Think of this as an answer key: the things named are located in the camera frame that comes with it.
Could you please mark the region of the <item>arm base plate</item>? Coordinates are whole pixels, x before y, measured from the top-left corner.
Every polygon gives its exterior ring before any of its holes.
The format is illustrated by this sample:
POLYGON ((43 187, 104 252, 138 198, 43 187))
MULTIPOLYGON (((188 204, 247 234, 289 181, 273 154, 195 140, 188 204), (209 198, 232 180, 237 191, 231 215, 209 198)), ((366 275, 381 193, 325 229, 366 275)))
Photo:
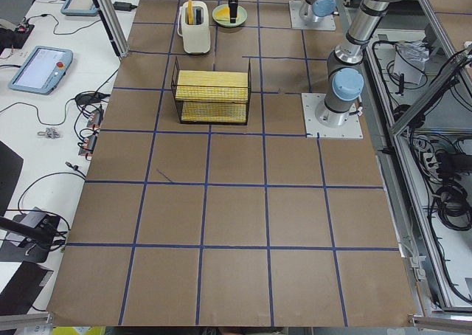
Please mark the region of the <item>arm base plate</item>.
POLYGON ((302 93, 305 133, 309 138, 362 139, 362 129, 352 104, 345 113, 334 113, 325 105, 324 93, 302 93))
POLYGON ((289 1, 291 27, 297 30, 334 31, 336 0, 289 1))

